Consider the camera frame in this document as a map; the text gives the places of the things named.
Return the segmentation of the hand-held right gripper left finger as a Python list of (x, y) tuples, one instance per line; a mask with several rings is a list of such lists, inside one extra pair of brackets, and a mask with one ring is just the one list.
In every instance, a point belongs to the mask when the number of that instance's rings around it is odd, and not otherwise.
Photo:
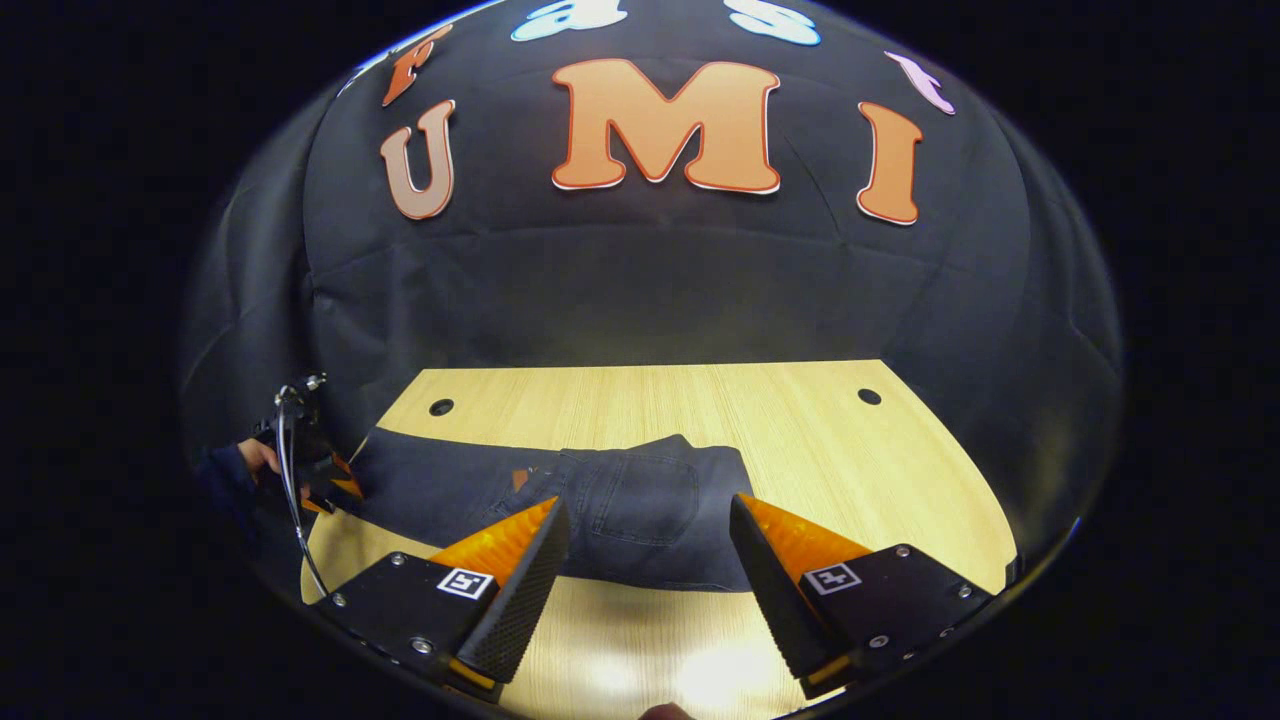
[(408, 675), (497, 701), (524, 660), (568, 548), (570, 519), (552, 497), (428, 559), (388, 553), (314, 609)]

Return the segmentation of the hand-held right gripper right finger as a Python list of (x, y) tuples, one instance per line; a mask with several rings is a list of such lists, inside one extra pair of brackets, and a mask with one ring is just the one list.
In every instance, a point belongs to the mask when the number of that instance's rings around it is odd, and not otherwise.
[(923, 659), (993, 598), (913, 544), (869, 550), (749, 495), (731, 500), (730, 538), (809, 700)]

